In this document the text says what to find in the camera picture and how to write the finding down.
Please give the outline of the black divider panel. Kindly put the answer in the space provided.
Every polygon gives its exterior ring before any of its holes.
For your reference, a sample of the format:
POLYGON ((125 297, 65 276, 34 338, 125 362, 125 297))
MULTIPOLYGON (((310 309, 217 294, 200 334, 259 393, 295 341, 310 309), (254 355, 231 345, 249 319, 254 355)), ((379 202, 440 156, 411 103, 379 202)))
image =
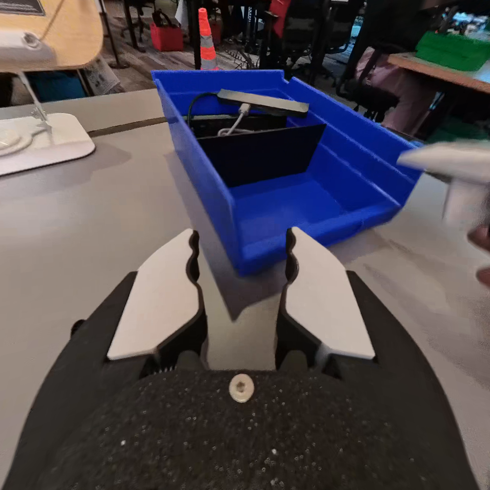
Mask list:
POLYGON ((227 187, 304 173, 327 124, 198 138, 227 187))

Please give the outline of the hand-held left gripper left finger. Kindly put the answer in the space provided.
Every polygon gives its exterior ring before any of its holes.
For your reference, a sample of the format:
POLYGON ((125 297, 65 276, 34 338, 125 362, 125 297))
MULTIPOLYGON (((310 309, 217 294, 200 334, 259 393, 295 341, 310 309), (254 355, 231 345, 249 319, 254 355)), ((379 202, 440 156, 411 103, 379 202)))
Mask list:
POLYGON ((204 313, 199 234, 186 229, 139 267, 107 351, 111 361, 155 355, 204 313))

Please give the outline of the wooden table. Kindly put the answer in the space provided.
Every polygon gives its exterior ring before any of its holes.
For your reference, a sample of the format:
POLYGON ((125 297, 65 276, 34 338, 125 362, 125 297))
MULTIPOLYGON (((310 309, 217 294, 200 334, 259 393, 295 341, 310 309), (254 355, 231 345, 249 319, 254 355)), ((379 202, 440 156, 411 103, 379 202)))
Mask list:
POLYGON ((478 70, 455 70, 436 63, 427 62, 415 53, 396 53, 388 57, 391 65, 414 71, 438 80, 452 83, 489 95, 489 60, 478 70))

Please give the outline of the blue plastic bin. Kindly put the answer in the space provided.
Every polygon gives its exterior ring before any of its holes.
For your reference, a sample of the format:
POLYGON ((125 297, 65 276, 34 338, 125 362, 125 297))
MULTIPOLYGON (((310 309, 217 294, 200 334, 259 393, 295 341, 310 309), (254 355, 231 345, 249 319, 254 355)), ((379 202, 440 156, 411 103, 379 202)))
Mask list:
POLYGON ((240 276, 286 258, 286 231, 299 227, 324 246, 389 222, 421 171, 397 164, 417 148, 339 101, 279 70, 154 70, 152 78, 183 170, 240 276), (238 114, 220 89, 309 104, 286 127, 327 124, 304 173, 227 187, 190 129, 196 115, 238 114))

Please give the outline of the red bag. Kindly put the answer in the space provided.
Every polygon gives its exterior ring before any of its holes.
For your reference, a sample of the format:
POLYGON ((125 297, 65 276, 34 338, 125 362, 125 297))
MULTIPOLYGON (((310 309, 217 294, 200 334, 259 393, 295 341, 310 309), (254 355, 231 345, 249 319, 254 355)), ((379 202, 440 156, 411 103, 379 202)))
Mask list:
POLYGON ((152 13, 150 36, 153 47, 160 52, 183 51, 183 33, 180 24, 161 9, 152 13))

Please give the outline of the black office chair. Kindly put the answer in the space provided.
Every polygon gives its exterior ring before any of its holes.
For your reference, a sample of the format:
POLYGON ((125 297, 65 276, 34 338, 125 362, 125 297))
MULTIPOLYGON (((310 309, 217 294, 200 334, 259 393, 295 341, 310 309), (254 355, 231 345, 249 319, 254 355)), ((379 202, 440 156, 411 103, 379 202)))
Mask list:
POLYGON ((281 37, 283 53, 312 54, 327 22, 334 19, 334 9, 348 5, 349 1, 290 1, 281 37))

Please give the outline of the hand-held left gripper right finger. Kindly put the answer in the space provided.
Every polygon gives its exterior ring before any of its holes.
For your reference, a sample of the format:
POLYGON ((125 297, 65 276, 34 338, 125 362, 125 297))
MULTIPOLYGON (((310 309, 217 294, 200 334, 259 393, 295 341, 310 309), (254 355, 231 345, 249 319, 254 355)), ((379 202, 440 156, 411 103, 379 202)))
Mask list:
POLYGON ((293 351, 308 368, 336 355, 371 362, 370 335, 344 265, 298 227, 286 232, 286 284, 276 322, 275 364, 293 351))

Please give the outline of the printed paper sheet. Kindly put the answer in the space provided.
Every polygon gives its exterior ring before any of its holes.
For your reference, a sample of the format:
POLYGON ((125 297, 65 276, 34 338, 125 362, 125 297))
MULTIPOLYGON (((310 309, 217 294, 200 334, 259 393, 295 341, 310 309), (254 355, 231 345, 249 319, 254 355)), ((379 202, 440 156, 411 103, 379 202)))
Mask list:
POLYGON ((102 57, 97 57, 83 68, 89 88, 95 96, 111 95, 124 92, 119 78, 102 57))

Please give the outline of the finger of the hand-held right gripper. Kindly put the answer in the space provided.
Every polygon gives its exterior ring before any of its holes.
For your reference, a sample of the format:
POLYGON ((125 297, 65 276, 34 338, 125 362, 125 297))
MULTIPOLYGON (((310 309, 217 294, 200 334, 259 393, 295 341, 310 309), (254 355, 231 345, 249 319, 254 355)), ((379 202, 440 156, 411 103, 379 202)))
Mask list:
POLYGON ((397 164, 464 181, 489 183, 489 141, 427 144, 402 152, 397 164))

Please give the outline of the dark grey usb hub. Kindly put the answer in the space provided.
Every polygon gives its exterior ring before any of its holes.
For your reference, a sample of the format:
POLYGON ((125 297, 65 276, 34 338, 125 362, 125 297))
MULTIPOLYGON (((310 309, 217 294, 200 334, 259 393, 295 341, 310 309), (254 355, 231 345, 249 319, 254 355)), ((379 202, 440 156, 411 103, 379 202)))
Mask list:
POLYGON ((309 104, 305 102, 291 101, 266 95, 256 95, 245 92, 221 89, 217 93, 219 102, 236 105, 248 111, 257 110, 267 114, 288 117, 306 117, 309 112, 309 104))

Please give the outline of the black docking station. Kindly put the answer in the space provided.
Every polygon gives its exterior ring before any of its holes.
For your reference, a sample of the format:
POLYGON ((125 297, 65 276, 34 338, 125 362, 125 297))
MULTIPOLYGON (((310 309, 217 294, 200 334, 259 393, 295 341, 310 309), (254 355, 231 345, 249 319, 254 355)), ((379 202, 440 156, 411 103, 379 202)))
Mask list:
MULTIPOLYGON (((227 132, 238 119, 239 114, 196 115, 190 120, 190 129, 196 138, 218 136, 218 132, 225 129, 227 132)), ((283 129, 287 125, 286 116, 252 113, 238 124, 237 129, 252 131, 265 131, 283 129)))

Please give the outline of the green plastic bin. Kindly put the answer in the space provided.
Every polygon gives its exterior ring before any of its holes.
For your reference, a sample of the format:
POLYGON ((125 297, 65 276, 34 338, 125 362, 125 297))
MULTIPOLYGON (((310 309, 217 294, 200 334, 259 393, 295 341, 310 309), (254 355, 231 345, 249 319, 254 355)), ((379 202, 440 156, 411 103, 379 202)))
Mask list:
POLYGON ((416 57, 446 68, 477 71, 489 60, 489 39, 464 35, 425 33, 415 47, 416 57))

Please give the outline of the wooden book stand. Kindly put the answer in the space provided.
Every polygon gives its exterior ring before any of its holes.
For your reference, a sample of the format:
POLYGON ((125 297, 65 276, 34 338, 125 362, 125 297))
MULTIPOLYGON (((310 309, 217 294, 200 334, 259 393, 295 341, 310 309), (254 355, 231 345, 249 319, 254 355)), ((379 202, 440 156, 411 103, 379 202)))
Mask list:
POLYGON ((75 70, 95 60, 103 29, 94 1, 1 1, 1 75, 30 94, 30 116, 1 119, 1 177, 88 156, 95 144, 78 119, 46 113, 28 73, 75 70))

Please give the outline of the red cloth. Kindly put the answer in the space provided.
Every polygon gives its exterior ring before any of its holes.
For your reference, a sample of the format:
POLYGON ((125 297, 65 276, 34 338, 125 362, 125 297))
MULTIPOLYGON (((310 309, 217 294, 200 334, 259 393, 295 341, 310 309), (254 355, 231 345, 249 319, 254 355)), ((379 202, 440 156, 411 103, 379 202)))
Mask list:
POLYGON ((272 29, 279 39, 283 38, 286 15, 291 1, 271 1, 269 11, 273 14, 272 29))

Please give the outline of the pink cloth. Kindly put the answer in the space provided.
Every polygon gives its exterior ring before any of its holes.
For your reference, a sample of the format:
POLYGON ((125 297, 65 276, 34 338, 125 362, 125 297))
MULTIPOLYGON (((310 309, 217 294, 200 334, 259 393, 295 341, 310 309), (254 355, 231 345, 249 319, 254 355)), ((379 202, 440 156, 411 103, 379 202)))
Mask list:
POLYGON ((387 129, 413 136, 438 90, 432 79, 390 64, 388 58, 382 53, 363 83, 399 98, 398 105, 387 113, 382 124, 387 129))

